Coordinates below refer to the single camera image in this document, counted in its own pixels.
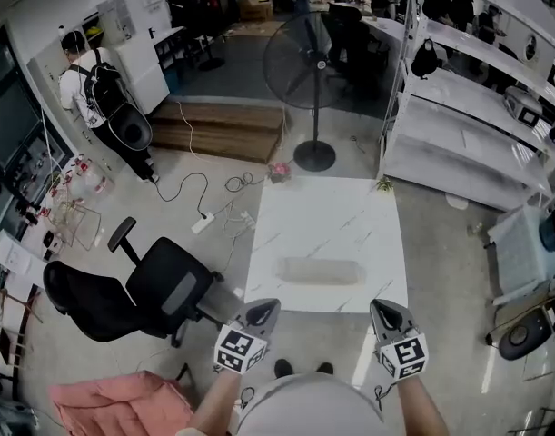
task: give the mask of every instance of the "chair seat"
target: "chair seat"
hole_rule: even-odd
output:
[[[128,279],[126,290],[143,311],[158,317],[162,332],[173,334],[213,283],[211,272],[186,250],[161,237]]]

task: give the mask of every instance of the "white shelving unit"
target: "white shelving unit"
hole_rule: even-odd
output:
[[[503,0],[485,0],[535,25]],[[532,28],[555,47],[555,40],[539,27]],[[521,61],[497,46],[424,14],[410,31],[401,50],[393,92],[398,114],[384,122],[378,177],[387,174],[504,211],[525,203],[532,195],[552,196],[549,175],[555,168],[551,126],[540,120],[534,128],[516,121],[503,105],[503,97],[463,76],[438,69],[421,80],[411,73],[408,53],[416,53],[427,38],[482,60],[524,84],[534,96],[555,106],[555,87]],[[402,92],[398,92],[404,81]]]

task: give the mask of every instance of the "cardboard box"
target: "cardboard box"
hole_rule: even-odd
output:
[[[242,21],[273,19],[273,6],[271,1],[237,0]]]

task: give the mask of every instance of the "electronic device on shelf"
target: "electronic device on shelf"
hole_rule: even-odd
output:
[[[517,121],[534,127],[543,112],[541,104],[518,87],[508,87],[503,96],[503,104]]]

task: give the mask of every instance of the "black shoe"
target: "black shoe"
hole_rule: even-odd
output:
[[[322,363],[316,370],[318,373],[333,375],[333,365],[329,362]]]
[[[275,371],[275,378],[277,379],[293,374],[292,365],[285,359],[279,359],[277,362],[275,362],[275,367],[273,368],[273,370]]]

